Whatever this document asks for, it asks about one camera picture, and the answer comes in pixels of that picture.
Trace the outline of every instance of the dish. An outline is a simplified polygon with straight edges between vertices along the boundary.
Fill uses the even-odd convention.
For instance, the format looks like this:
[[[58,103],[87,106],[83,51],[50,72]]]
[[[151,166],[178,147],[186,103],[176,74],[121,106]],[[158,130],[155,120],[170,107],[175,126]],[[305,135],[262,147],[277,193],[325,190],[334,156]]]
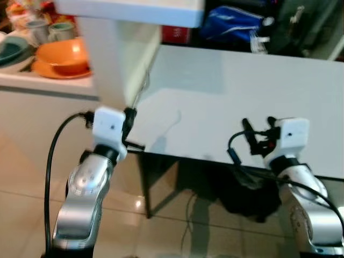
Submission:
[[[6,37],[1,45],[0,65],[13,60],[28,48],[24,38],[13,36]]]
[[[20,56],[16,57],[15,59],[0,65],[0,72],[1,73],[14,73],[16,71],[20,71],[24,67],[26,67],[30,62],[34,59],[33,56],[33,47],[30,47],[27,51],[21,53]]]
[[[3,40],[5,40],[7,34],[5,32],[0,31],[0,44]]]
[[[88,54],[82,39],[56,41],[40,46],[38,60],[49,63],[60,73],[77,74],[88,69]]]
[[[32,64],[32,70],[38,73],[42,77],[52,78],[52,79],[75,79],[91,75],[89,69],[84,70],[81,73],[77,74],[62,74],[58,73],[54,66],[51,66],[49,63],[37,60]]]

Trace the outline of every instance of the red box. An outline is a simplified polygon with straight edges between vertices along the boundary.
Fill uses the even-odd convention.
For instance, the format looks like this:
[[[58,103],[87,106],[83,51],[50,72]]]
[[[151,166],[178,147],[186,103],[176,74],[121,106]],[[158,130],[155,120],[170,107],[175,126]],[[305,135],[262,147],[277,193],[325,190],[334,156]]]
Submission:
[[[175,44],[188,44],[190,41],[190,28],[163,26],[162,42]]]

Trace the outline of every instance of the wire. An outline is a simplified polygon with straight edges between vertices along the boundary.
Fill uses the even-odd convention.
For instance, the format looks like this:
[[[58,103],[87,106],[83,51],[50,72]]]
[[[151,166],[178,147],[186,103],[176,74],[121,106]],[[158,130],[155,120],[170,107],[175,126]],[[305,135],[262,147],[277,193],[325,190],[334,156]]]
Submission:
[[[183,233],[183,236],[182,236],[182,240],[181,240],[181,256],[183,256],[183,246],[184,246],[184,241],[185,241],[185,237],[187,235],[187,232],[188,230],[190,231],[190,233],[192,233],[192,229],[191,229],[191,226],[190,226],[190,219],[191,219],[191,215],[189,215],[189,208],[190,208],[190,203],[192,201],[192,199],[196,196],[196,193],[193,193],[188,202],[187,202],[187,207],[185,209],[185,219],[187,221],[187,226],[184,230],[184,233]]]
[[[240,135],[243,135],[243,134],[259,134],[259,135],[265,135],[265,136],[267,135],[266,132],[257,132],[257,131],[242,131],[242,132],[236,133],[236,134],[232,135],[232,137],[228,141],[228,150],[232,149],[231,144],[232,144],[233,140],[236,137],[238,137]],[[280,183],[291,184],[291,185],[294,185],[296,187],[303,188],[303,189],[311,192],[312,194],[314,194],[316,196],[319,196],[321,199],[323,199],[328,204],[329,208],[331,210],[333,210],[333,212],[338,216],[340,224],[342,226],[342,235],[344,237],[344,220],[343,220],[340,212],[338,211],[337,207],[326,196],[324,196],[321,193],[319,193],[318,191],[308,187],[307,185],[304,185],[304,184],[301,184],[301,183],[298,183],[298,182],[295,182],[295,181],[292,181],[292,180],[286,180],[286,179],[282,179],[282,178],[278,178],[278,177],[272,177],[272,176],[267,176],[267,175],[264,175],[264,174],[260,174],[260,173],[257,173],[255,171],[252,171],[252,170],[249,170],[249,169],[245,168],[240,163],[236,163],[235,160],[233,160],[233,161],[234,161],[234,164],[240,170],[242,170],[242,171],[244,171],[246,173],[250,173],[253,176],[264,178],[264,179],[267,179],[267,180],[273,180],[273,181],[280,182]]]
[[[45,252],[46,254],[51,249],[51,233],[50,233],[50,212],[49,212],[49,199],[50,199],[50,177],[51,177],[51,168],[52,168],[52,161],[53,161],[53,154],[56,143],[58,138],[64,129],[64,127],[72,121],[74,118],[77,117],[84,117],[86,113],[76,113],[68,117],[58,128],[55,133],[55,136],[52,140],[50,145],[48,160],[47,160],[47,168],[46,168],[46,175],[45,175],[45,191],[44,191],[44,230],[45,230]]]

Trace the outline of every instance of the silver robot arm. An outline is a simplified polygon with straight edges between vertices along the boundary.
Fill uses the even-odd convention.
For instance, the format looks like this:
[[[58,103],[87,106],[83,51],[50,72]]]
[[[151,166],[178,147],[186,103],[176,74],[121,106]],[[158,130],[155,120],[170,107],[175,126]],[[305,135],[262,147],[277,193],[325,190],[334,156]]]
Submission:
[[[48,257],[92,257],[113,169],[127,154],[125,120],[123,112],[106,107],[96,110],[92,127],[95,148],[69,176],[68,194],[56,220]]]
[[[261,154],[268,169],[281,179],[301,183],[327,197],[325,186],[297,157],[307,144],[309,121],[302,118],[276,120],[268,123],[275,137],[257,142],[246,135],[252,154]],[[252,130],[247,119],[246,130]],[[338,215],[317,195],[290,184],[279,184],[279,196],[289,211],[296,244],[301,258],[343,257],[343,229]]]

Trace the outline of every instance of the cup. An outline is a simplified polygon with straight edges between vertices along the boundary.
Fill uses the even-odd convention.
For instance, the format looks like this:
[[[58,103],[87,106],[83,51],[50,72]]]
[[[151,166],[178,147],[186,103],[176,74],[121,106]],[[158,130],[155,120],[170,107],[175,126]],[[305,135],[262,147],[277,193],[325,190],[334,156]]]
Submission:
[[[25,26],[30,30],[31,35],[39,45],[49,42],[48,22],[46,20],[29,21]]]
[[[75,38],[75,30],[72,23],[55,23],[49,27],[49,32],[50,42]]]

